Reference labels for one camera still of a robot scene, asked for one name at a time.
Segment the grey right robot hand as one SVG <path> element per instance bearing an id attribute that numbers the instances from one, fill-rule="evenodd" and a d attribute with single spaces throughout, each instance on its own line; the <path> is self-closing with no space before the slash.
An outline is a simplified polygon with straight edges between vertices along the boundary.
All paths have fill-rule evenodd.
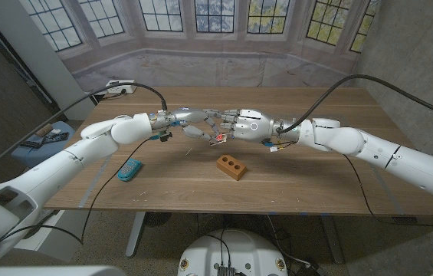
<path id="1" fill-rule="evenodd" d="M 297 142 L 300 137 L 300 128 L 278 133 L 277 128 L 284 130 L 293 122 L 283 119 L 274 119 L 272 116 L 254 109 L 225 110 L 221 114 L 223 122 L 221 127 L 228 131 L 231 138 L 252 143 L 264 143 L 272 137 L 280 140 Z"/>

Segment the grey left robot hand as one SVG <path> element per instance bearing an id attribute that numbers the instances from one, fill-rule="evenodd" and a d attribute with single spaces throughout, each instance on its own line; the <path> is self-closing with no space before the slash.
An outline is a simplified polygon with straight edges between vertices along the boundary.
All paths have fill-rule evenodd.
<path id="1" fill-rule="evenodd" d="M 195 109 L 189 107 L 181 107 L 172 112 L 159 110 L 158 113 L 151 113 L 148 118 L 151 123 L 153 132 L 168 130 L 170 127 L 180 126 L 182 132 L 191 138 L 204 139 L 209 141 L 211 145 L 221 141 L 221 133 L 215 124 L 214 118 L 221 118 L 222 113 L 219 110 L 212 109 Z M 204 133 L 199 128 L 190 125 L 190 123 L 206 122 L 213 130 L 211 136 Z"/>

